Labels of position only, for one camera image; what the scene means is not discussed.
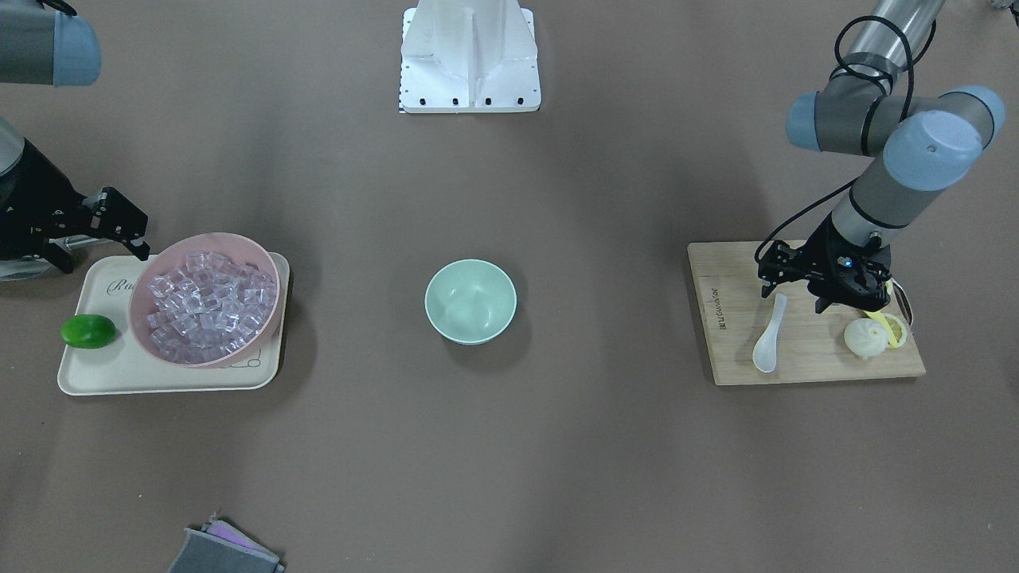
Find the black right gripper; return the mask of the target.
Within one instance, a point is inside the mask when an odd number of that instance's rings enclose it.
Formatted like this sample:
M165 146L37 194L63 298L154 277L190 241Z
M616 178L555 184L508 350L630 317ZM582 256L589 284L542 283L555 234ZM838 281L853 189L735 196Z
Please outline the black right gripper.
M69 238L124 244L139 260L150 256L148 214L113 186L86 197L28 140L16 146L1 178L1 258L4 282L55 269L73 272Z

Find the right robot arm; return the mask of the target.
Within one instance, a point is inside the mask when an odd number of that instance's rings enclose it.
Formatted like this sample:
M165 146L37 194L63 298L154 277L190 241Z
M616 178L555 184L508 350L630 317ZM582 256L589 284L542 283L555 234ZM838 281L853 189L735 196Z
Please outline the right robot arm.
M5 84L91 86L102 54L95 30L64 1L4 1L1 80ZM74 189L59 168L8 121L1 123L1 261L4 282L74 269L83 244L122 244L150 256L148 215L106 186L94 196Z

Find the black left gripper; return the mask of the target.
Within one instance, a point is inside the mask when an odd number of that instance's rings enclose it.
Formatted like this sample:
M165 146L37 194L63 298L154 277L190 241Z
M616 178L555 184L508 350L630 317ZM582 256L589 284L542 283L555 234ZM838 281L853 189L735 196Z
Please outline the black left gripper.
M761 297L768 297L779 284L804 280L816 298L816 314L833 304L880 311L891 301L884 287L892 278L891 249L884 238L869 233L859 246L836 229L832 216L799 248L768 238L757 247L756 263L764 281Z

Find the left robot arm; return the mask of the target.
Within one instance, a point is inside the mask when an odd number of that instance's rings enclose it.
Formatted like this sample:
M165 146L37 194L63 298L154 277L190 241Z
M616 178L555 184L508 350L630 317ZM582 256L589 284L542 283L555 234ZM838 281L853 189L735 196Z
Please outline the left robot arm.
M848 53L836 49L827 85L797 98L787 140L817 152L871 159L837 189L840 203L801 247L768 236L754 254L767 298L783 283L805 282L815 311L833 304L878 311L889 304L896 236L961 178L1007 119L1001 98L983 86L935 98L914 94L915 65L936 29L940 1L880 1L854 19Z

